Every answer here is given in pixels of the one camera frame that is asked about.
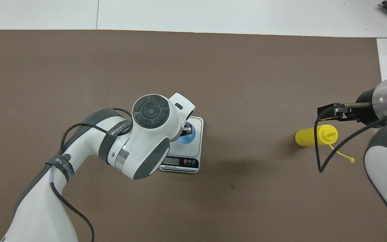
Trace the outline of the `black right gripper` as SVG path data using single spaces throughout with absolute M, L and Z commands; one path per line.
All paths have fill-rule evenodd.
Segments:
M 356 100 L 356 103 L 370 103 L 369 107 L 352 108 L 351 112 L 346 113 L 345 117 L 350 121 L 361 122 L 364 125 L 369 125 L 377 120 L 377 116 L 372 107 L 372 97 L 374 89 L 363 92 Z M 344 104 L 331 103 L 317 108 L 317 116 L 319 121 L 337 120 L 343 118 L 343 113 L 339 111 Z

